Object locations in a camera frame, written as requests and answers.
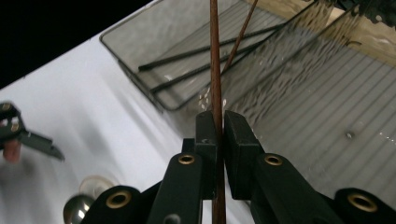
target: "wire mesh basket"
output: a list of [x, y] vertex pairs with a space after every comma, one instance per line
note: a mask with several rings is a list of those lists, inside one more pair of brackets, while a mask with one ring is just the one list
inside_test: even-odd
[[[193, 137], [195, 116], [211, 104], [209, 4], [182, 2], [160, 1], [101, 40], [181, 136]], [[264, 149], [290, 159], [317, 191], [332, 197], [344, 187], [365, 189], [395, 208], [396, 22], [389, 9], [396, 6], [361, 1], [329, 23], [334, 1], [298, 2], [278, 2], [290, 18], [255, 9], [253, 35], [221, 77], [223, 108], [245, 116]], [[230, 40], [220, 49], [224, 58], [248, 10], [245, 1], [219, 1], [220, 40]], [[192, 50], [199, 52], [172, 59]]]

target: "water droplet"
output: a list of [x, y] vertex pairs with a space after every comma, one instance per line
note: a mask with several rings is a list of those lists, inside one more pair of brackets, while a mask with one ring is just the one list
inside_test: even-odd
[[346, 132], [346, 138], [353, 139], [353, 137], [355, 137], [355, 134], [353, 132]]

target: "screw hole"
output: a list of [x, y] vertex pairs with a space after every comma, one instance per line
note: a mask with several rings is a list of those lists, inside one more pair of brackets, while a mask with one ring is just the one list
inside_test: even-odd
[[9, 103], [3, 104], [2, 108], [3, 108], [3, 110], [8, 110], [11, 108], [11, 104], [9, 104]]
[[283, 163], [282, 159], [274, 155], [266, 156], [265, 161], [270, 165], [281, 165]]
[[195, 158], [191, 155], [182, 155], [178, 158], [178, 162], [183, 165], [192, 164], [195, 161]]
[[349, 194], [347, 196], [347, 200], [353, 206], [365, 212], [373, 213], [376, 212], [376, 210], [378, 210], [376, 203], [362, 194], [358, 194], [358, 193]]
[[106, 205], [109, 208], [121, 208], [131, 201], [131, 193], [126, 190], [121, 190], [110, 195], [106, 200]]
[[180, 224], [180, 216], [177, 214], [168, 215], [163, 219], [163, 224]]

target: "small tool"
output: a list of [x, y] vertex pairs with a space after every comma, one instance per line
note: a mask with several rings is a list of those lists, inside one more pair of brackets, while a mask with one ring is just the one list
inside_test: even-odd
[[0, 150], [6, 141], [16, 139], [23, 145], [64, 161], [64, 154], [52, 144], [52, 140], [27, 131], [21, 119], [21, 112], [11, 103], [0, 104]]

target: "copper rod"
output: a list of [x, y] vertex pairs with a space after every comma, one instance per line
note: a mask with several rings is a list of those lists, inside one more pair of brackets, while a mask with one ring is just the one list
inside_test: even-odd
[[213, 120], [215, 121], [219, 147], [216, 164], [216, 198], [212, 200], [212, 223], [225, 224], [225, 193], [224, 193], [224, 160], [221, 149], [222, 137], [222, 108], [221, 108], [221, 80], [219, 62], [219, 15], [218, 1], [210, 0], [210, 89]]
[[238, 50], [239, 44], [241, 43], [242, 38], [244, 37], [244, 33], [248, 27], [248, 22], [250, 21], [251, 15], [253, 15], [254, 8], [257, 5], [258, 0], [255, 0], [253, 5], [251, 5], [250, 11], [247, 14], [247, 18], [245, 19], [244, 25], [242, 26], [241, 31], [239, 32], [239, 36], [236, 38], [235, 44], [233, 45], [233, 50], [230, 53], [230, 57], [228, 58], [227, 63], [224, 65], [222, 72], [225, 72], [233, 62], [233, 57], [235, 56], [236, 51]]

